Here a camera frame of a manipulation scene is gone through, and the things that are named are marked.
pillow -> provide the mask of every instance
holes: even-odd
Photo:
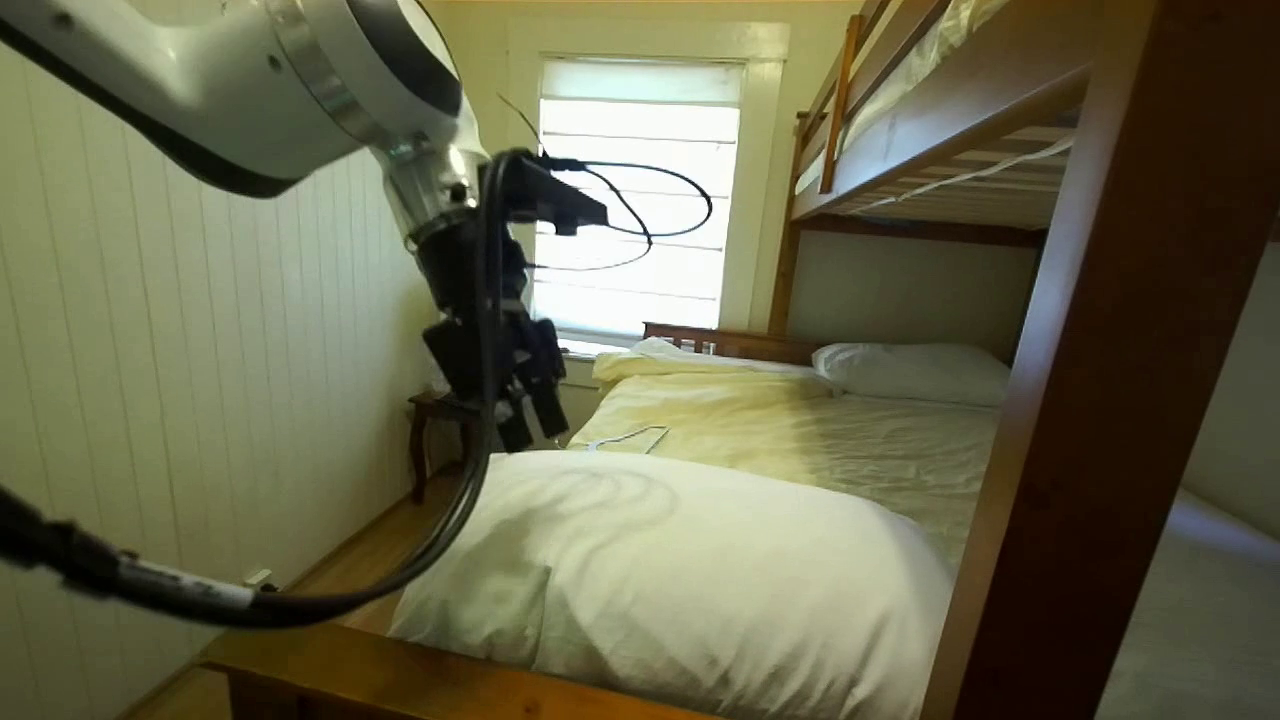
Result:
[[[523,453],[391,634],[716,714],[916,714],[949,587],[916,524],[855,494]]]
[[[825,343],[814,367],[861,397],[1000,405],[1007,389],[1007,364],[974,343]]]

wooden bed frame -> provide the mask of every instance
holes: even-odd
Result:
[[[840,146],[844,117],[940,8],[905,0],[868,49],[868,18],[853,24],[825,101],[801,124],[795,167]],[[1278,224],[1278,29],[1278,0],[1007,0],[849,150],[832,150],[825,184],[794,197],[773,336],[784,336],[808,224],[868,229],[832,208],[955,146],[1065,106],[1078,117],[1044,233],[902,233],[1044,235],[924,714],[1098,711]],[[494,671],[477,663],[465,683],[485,686]]]

lower bunk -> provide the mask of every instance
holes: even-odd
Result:
[[[477,714],[445,703],[457,693],[520,696],[505,671],[642,696],[642,714],[922,711],[1000,420],[1000,361],[827,343],[801,367],[675,343],[601,361],[607,397],[567,453],[498,456],[459,545],[399,597],[391,638],[361,634],[386,651],[351,663],[407,668],[398,686],[424,696],[413,714]],[[1272,714],[1278,604],[1280,545],[1183,490],[1100,714]],[[310,638],[280,634],[275,661],[314,657]],[[449,671],[398,661],[422,651]],[[481,714],[532,703],[594,708]]]

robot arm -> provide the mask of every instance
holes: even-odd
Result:
[[[127,0],[0,0],[0,41],[77,83],[191,176],[275,197],[371,146],[399,233],[485,161],[445,37],[418,0],[241,0],[151,24]]]

bunk bed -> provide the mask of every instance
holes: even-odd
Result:
[[[871,0],[849,24],[795,131],[773,336],[806,229],[1041,243],[924,714],[1091,714],[1278,221],[1280,8],[1004,0],[864,113],[949,8]],[[953,216],[968,197],[1029,213]],[[485,696],[490,671],[418,693]],[[246,677],[275,708],[300,696],[272,668]]]

